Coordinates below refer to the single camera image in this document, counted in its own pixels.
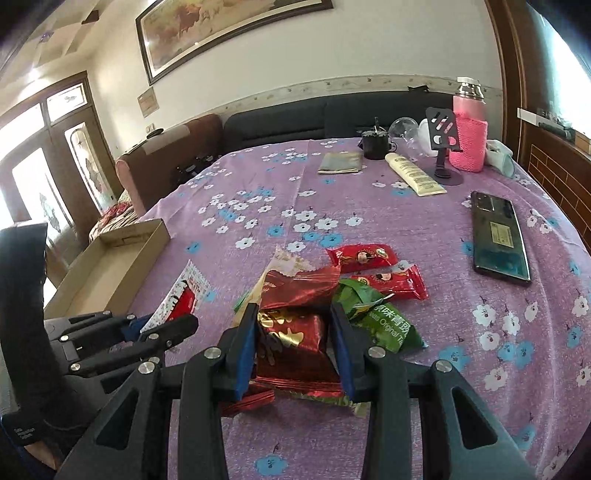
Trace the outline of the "red white snack packet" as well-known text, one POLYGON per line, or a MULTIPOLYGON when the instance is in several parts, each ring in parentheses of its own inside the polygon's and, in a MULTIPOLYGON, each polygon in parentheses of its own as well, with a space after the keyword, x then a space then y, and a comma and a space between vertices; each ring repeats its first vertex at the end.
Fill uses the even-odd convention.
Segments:
POLYGON ((193 314, 211 291, 211 284, 188 260, 167 295, 140 330, 143 334, 184 315, 193 314))

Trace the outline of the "dark red foil snack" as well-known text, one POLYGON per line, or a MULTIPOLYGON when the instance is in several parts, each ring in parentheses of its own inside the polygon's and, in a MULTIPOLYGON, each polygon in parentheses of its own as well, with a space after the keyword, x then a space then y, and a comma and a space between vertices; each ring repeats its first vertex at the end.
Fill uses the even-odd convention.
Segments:
POLYGON ((307 308, 262 310, 256 316, 256 361, 242 400, 224 404, 221 414, 270 405, 279 394, 349 408, 363 418, 367 403, 354 403, 342 391, 329 357, 329 330, 322 314, 307 308))

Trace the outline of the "cardboard tray box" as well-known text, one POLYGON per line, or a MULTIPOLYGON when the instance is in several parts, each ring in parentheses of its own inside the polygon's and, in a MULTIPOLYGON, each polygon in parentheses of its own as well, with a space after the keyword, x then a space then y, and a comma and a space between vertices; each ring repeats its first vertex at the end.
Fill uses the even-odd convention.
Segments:
POLYGON ((45 318, 126 313, 169 240, 160 219, 99 235, 71 265, 44 309, 45 318))

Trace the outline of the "green pea snack packet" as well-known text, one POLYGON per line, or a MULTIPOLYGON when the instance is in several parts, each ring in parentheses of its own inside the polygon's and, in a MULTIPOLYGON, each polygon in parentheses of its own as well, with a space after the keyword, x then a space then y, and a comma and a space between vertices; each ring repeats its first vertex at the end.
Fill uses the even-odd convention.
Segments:
POLYGON ((392 297, 360 281, 342 279, 332 301, 342 306, 353 326, 369 331, 378 346, 393 353, 427 349, 427 342, 394 306, 392 297))

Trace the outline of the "patterned blanket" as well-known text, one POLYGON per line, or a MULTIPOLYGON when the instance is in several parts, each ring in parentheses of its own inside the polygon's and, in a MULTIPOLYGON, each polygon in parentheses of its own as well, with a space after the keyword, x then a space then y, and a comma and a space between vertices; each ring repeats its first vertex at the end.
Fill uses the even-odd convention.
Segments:
POLYGON ((110 232, 134 223, 138 216, 134 210, 129 193, 124 190, 117 202, 110 207, 89 232, 89 242, 103 233, 110 232))

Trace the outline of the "red peanut snack packet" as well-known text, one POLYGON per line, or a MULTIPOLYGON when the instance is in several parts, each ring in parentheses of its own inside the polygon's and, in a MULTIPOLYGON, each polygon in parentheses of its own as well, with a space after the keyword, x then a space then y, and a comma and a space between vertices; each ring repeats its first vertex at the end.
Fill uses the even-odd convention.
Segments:
POLYGON ((354 244, 327 249, 332 265, 342 274, 394 266, 399 262, 396 252, 386 244, 354 244))

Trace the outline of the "wooden glass door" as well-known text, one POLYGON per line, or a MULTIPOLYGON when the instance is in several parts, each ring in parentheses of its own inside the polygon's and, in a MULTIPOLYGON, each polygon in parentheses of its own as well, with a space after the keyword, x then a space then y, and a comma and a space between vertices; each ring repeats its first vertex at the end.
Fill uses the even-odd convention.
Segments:
POLYGON ((88 76, 41 89, 1 115, 3 221, 48 226, 48 277, 59 285, 122 192, 88 76))

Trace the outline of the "black smartphone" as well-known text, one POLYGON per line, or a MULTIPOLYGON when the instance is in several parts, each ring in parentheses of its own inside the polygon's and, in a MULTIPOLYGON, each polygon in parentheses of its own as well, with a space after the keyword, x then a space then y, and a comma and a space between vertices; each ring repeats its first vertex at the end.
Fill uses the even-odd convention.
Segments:
POLYGON ((482 275, 529 286, 531 272, 513 203, 501 197, 471 193, 473 269, 482 275))

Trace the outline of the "white round container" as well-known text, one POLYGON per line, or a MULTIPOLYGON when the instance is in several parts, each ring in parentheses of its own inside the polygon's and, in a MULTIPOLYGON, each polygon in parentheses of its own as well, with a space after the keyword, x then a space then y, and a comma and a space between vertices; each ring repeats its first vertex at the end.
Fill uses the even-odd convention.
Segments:
POLYGON ((427 118, 424 118, 419 124, 417 140, 420 150, 424 155, 436 157, 437 151, 431 148, 431 137, 427 118))

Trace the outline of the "clear glass bowl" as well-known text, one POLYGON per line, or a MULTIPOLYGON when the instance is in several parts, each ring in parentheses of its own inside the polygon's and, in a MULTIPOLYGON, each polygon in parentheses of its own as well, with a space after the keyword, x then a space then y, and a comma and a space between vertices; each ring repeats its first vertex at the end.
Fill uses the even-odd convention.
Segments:
POLYGON ((388 135, 394 151, 401 148, 408 151, 419 150, 419 123, 411 117, 400 117, 394 120, 388 135))

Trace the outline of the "black phone stand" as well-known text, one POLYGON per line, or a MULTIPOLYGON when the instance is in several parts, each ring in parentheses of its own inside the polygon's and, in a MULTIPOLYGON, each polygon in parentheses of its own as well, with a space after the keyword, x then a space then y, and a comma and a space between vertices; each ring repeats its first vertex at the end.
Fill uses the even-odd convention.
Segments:
POLYGON ((446 165, 451 152, 462 152, 455 113, 451 109, 429 107, 426 119, 430 148, 437 152, 436 164, 427 170, 427 174, 444 186, 461 185, 462 174, 446 165))

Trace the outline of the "black sofa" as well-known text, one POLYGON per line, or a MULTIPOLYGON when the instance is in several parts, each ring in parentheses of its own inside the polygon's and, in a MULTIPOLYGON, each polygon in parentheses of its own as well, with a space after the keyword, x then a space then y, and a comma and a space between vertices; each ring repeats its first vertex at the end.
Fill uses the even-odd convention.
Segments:
POLYGON ((294 140, 355 138, 376 123, 389 128, 401 117, 421 121, 429 107, 452 106, 451 94, 432 92, 425 86, 288 102, 231 115, 223 126, 221 151, 294 140))

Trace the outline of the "pink thermos bottle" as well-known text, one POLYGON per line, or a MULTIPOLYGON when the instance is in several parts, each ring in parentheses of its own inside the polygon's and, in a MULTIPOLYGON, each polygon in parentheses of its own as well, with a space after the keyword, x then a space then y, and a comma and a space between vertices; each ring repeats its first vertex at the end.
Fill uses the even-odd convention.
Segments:
POLYGON ((481 83, 471 77, 458 77, 453 98, 461 150, 450 153, 450 163, 458 170, 478 173, 484 168, 488 122, 481 83))

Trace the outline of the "framed painting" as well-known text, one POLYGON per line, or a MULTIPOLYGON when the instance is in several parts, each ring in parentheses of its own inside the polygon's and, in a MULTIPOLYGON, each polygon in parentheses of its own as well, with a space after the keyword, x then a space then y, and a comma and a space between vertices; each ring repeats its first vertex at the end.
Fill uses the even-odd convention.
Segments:
POLYGON ((135 19, 148 84, 247 31, 332 7, 331 0, 155 1, 135 19))

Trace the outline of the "small wall plaque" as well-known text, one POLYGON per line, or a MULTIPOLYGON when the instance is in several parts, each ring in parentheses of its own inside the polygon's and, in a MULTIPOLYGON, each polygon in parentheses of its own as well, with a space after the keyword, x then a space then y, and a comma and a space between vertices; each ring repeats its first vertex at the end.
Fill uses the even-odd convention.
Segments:
POLYGON ((150 87, 137 97, 138 106, 143 118, 147 118, 159 109, 155 90, 150 87))

